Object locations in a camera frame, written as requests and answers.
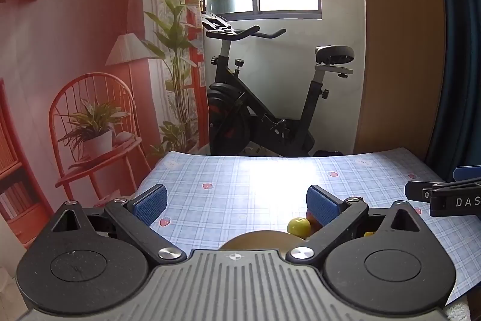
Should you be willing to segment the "red apple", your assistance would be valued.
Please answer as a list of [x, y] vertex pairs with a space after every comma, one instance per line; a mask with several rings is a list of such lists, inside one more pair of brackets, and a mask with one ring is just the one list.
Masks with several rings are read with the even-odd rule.
[[306, 219], [310, 223], [311, 234], [314, 234], [323, 227], [309, 210], [306, 212]]

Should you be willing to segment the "blue plaid tablecloth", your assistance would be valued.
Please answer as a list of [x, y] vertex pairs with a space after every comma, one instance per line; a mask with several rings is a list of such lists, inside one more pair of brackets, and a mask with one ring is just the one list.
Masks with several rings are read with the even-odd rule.
[[138, 188], [161, 184], [167, 207], [151, 228], [184, 252], [219, 248], [255, 230], [284, 231], [307, 211], [318, 185], [339, 199], [361, 196], [371, 207], [404, 199], [410, 180], [438, 176], [405, 148], [360, 155], [281, 158], [201, 156], [170, 152]]

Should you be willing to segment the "beige round plate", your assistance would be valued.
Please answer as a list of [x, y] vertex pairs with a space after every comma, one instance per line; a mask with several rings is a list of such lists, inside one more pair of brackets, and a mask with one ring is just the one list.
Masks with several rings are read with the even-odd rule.
[[257, 230], [248, 232], [228, 240], [220, 250], [262, 250], [274, 249], [280, 253], [287, 253], [290, 249], [301, 244], [303, 239], [287, 232], [276, 230]]

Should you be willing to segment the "printed room backdrop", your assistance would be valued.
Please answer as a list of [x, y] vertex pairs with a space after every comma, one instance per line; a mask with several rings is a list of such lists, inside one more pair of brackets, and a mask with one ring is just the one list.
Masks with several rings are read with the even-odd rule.
[[29, 246], [66, 200], [133, 194], [208, 143], [198, 0], [1, 0], [1, 216]]

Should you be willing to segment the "wooden door panel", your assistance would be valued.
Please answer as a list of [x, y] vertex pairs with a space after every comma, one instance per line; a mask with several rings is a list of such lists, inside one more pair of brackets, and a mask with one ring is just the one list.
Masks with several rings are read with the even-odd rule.
[[424, 158], [445, 60], [444, 0], [365, 0], [364, 88], [356, 152], [405, 147]]

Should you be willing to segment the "dark teal curtain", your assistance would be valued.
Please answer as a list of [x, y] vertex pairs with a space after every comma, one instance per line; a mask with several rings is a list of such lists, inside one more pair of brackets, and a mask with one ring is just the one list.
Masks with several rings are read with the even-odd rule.
[[480, 164], [480, 0], [444, 0], [443, 84], [426, 164], [444, 180]]

